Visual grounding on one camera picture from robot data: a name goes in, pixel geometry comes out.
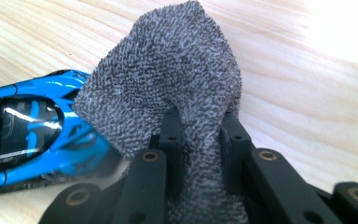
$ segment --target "folded cloth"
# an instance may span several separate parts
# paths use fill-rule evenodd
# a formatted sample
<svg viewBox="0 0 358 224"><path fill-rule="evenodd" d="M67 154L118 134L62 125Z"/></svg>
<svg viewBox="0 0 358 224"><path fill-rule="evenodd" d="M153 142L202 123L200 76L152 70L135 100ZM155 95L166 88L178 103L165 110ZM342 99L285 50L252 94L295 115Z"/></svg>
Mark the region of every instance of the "folded cloth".
<svg viewBox="0 0 358 224"><path fill-rule="evenodd" d="M245 223L241 197L222 181L220 125L238 116L241 73L219 26L198 2L144 14L93 71L74 110L131 160L176 106L182 120L185 184L169 201L172 223Z"/></svg>

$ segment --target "car windshield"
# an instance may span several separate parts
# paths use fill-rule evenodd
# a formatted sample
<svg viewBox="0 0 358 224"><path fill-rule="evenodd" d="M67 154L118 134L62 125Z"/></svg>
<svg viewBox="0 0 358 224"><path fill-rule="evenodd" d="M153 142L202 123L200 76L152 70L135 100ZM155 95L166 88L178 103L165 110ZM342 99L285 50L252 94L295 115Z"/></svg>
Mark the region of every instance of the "car windshield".
<svg viewBox="0 0 358 224"><path fill-rule="evenodd" d="M54 102L46 98L2 99L0 163L15 165L46 150L62 129L60 111Z"/></svg>

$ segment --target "terry cloth fabric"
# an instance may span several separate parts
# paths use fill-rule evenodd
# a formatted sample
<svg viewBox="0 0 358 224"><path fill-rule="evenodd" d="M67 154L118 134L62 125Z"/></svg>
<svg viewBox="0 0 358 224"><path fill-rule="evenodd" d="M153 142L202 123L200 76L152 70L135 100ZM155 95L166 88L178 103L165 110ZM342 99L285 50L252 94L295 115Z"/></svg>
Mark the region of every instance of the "terry cloth fabric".
<svg viewBox="0 0 358 224"><path fill-rule="evenodd" d="M172 223L245 223L238 196L222 181L219 129L238 116L241 74L219 26L198 2L144 14L93 71L74 110L131 160L176 106L185 133L186 174Z"/></svg>

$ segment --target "toy car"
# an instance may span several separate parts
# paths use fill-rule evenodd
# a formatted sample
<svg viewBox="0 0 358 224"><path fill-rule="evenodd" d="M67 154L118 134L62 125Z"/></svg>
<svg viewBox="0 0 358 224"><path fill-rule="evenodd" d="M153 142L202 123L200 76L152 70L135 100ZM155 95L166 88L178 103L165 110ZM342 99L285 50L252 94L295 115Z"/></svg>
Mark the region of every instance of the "toy car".
<svg viewBox="0 0 358 224"><path fill-rule="evenodd" d="M88 77L61 70L0 88L0 189L88 174L113 150L71 108Z"/></svg>

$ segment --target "light wood surface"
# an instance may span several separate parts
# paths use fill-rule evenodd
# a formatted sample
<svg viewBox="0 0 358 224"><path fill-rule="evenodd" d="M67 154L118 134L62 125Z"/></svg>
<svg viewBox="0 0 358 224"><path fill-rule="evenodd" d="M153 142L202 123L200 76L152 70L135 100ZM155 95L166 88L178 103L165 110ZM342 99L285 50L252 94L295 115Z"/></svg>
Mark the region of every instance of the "light wood surface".
<svg viewBox="0 0 358 224"><path fill-rule="evenodd" d="M142 14L181 2L0 1L0 86L91 72ZM200 2L241 68L241 123L255 145L321 189L358 182L358 1ZM63 188L0 196L0 223L36 223Z"/></svg>

